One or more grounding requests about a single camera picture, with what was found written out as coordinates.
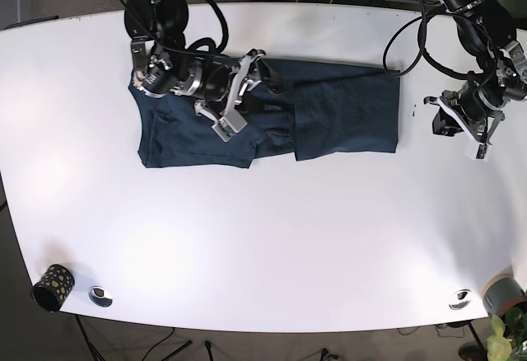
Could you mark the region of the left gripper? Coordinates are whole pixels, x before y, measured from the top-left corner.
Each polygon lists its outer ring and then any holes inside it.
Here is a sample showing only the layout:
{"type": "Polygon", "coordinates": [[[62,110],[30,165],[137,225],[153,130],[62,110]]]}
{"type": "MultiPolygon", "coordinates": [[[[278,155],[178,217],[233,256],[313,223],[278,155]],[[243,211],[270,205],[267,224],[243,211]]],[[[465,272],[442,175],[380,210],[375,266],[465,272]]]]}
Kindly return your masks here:
{"type": "Polygon", "coordinates": [[[435,135],[468,138],[465,154],[473,161],[487,162],[492,150],[491,137],[505,119],[502,110],[481,99],[483,94],[464,86],[459,91],[443,91],[440,96],[427,96],[425,105],[438,108],[433,119],[435,135]]]}

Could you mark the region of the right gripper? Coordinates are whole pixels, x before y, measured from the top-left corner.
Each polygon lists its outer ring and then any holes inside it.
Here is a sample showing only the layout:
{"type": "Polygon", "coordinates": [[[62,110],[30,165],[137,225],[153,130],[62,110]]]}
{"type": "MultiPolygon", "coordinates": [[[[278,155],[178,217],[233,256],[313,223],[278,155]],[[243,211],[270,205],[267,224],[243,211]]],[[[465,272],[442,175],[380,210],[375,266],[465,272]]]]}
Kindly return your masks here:
{"type": "Polygon", "coordinates": [[[212,122],[213,132],[225,143],[236,136],[247,122],[236,109],[247,92],[263,83],[275,95],[287,92],[280,73],[263,59],[262,49],[252,49],[237,65],[213,62],[206,67],[205,80],[198,89],[194,113],[212,122]]]}

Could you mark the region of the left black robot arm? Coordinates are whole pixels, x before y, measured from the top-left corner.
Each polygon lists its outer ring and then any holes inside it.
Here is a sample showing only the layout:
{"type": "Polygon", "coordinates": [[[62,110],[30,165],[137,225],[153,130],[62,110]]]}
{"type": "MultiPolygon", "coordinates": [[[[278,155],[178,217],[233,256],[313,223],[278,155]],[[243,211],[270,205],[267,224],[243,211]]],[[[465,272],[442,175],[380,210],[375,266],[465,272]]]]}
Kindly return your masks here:
{"type": "Polygon", "coordinates": [[[468,156],[486,161],[491,137],[505,119],[504,107],[526,98],[526,55],[514,20],[498,0],[417,1],[421,11],[416,20],[418,53],[409,67],[425,60],[436,71],[463,83],[458,91],[445,90],[425,98],[425,103],[439,108],[432,132],[444,137],[465,134],[468,156]],[[428,53],[427,26],[439,15],[454,19],[459,42],[476,59],[479,72],[457,72],[428,53]]]}

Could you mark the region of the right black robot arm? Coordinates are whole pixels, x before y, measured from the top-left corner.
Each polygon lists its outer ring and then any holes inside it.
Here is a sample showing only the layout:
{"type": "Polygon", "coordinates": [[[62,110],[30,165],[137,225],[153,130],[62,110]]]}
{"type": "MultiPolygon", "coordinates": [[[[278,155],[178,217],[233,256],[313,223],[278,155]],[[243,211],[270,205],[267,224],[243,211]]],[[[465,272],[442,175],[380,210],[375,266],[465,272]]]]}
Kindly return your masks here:
{"type": "Polygon", "coordinates": [[[168,93],[193,98],[195,114],[211,120],[212,129],[227,142],[247,124],[239,109],[250,91],[265,85],[270,92],[282,94],[287,88],[265,63],[261,49],[252,49],[232,66],[219,62],[228,42],[228,26],[219,6],[205,1],[220,22],[220,42],[203,37],[187,44],[186,0],[126,0],[133,85],[151,98],[168,93]]]}

